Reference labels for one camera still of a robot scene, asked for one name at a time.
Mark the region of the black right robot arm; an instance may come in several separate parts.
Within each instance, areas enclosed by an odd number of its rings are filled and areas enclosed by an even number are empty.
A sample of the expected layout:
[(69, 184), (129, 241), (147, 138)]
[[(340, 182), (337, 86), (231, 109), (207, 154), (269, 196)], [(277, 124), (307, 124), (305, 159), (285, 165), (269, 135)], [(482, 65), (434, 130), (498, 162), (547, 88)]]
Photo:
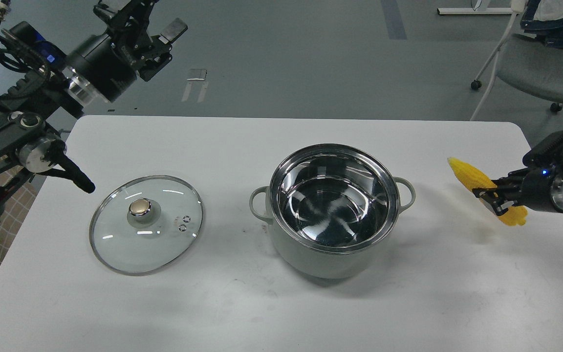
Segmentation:
[(517, 206), (563, 214), (563, 130), (532, 147), (522, 163), (523, 169), (495, 179), (494, 186), (474, 187), (472, 194), (497, 216)]

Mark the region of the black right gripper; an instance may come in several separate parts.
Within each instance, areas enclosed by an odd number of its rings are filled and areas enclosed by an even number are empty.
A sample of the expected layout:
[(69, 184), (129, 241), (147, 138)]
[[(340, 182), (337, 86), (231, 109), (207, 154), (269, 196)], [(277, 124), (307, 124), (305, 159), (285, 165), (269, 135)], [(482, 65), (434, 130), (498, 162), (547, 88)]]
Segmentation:
[(563, 214), (563, 176), (554, 168), (514, 170), (491, 182), (494, 186), (473, 187), (472, 193), (496, 216), (516, 206)]

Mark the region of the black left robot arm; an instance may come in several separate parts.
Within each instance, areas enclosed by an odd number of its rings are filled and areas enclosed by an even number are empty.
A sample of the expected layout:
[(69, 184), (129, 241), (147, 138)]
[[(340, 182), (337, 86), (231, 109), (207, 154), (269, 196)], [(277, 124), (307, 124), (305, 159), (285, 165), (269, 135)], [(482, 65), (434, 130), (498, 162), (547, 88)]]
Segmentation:
[[(81, 118), (94, 99), (112, 103), (137, 78), (148, 82), (172, 60), (173, 44), (188, 25), (176, 18), (149, 35), (155, 4), (100, 0), (93, 12), (107, 28), (69, 54), (27, 22), (0, 28), (0, 219), (6, 202), (35, 175), (95, 190), (47, 120), (58, 109)], [(0, 0), (0, 27), (9, 8), (8, 0)]]

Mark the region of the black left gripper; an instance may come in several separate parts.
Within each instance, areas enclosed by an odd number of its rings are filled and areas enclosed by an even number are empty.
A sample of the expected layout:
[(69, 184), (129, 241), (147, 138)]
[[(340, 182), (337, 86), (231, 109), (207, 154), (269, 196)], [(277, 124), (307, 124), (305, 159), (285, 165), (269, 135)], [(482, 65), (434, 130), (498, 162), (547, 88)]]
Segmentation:
[(93, 13), (107, 29), (65, 59), (68, 94), (80, 104), (114, 102), (137, 80), (149, 82), (172, 60), (174, 42), (188, 30), (176, 18), (160, 34), (147, 29), (156, 0), (99, 0)]

